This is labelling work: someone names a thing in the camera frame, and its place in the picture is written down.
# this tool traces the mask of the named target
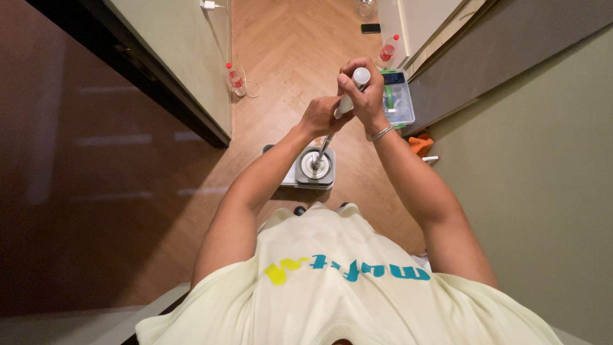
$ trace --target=right hand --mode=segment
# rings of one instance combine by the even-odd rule
[[[351,80],[353,72],[359,67],[364,67],[370,72],[370,80],[363,93]],[[389,126],[389,121],[383,114],[383,76],[371,58],[350,60],[341,68],[337,82],[338,95],[346,93],[351,97],[354,106],[353,114],[364,124],[368,134],[375,135]]]

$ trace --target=t-shirt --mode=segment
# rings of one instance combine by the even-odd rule
[[[173,312],[136,326],[141,344],[561,344],[504,293],[432,273],[372,229],[356,205],[277,210],[253,258],[200,281]]]

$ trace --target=beige wall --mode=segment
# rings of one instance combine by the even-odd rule
[[[200,0],[105,0],[217,124],[232,135],[226,62],[230,61],[225,9],[203,14]],[[229,0],[215,4],[228,6]]]
[[[435,170],[503,290],[552,326],[613,339],[613,31],[430,127]]]

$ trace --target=man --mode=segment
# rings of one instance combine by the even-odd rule
[[[361,93],[350,77],[366,67]],[[383,114],[383,77],[372,60],[341,68],[340,97],[309,104],[300,123],[232,183],[208,229],[191,292],[176,310],[143,320],[141,344],[561,344],[536,314],[498,290],[449,187]],[[425,236],[432,272],[375,233],[356,205],[316,203],[300,217],[256,216],[301,151],[355,116],[375,139],[394,189]]]

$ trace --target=shoe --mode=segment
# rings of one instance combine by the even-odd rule
[[[296,206],[296,208],[294,209],[294,214],[303,215],[306,211],[307,209],[305,209],[303,206]]]

